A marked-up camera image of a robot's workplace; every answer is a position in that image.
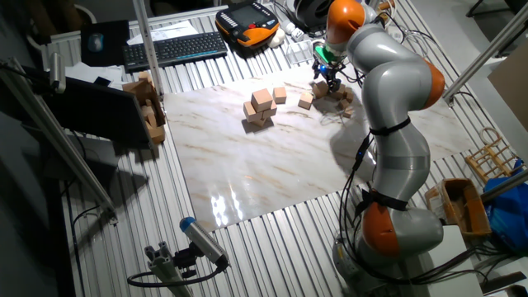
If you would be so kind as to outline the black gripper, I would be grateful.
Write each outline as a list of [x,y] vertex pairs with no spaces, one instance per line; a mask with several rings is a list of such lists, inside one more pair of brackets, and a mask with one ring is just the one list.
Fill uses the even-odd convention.
[[336,78],[339,71],[343,69],[343,64],[324,64],[315,60],[313,62],[313,79],[316,80],[318,76],[329,78],[329,91],[337,92],[341,87],[341,80]]

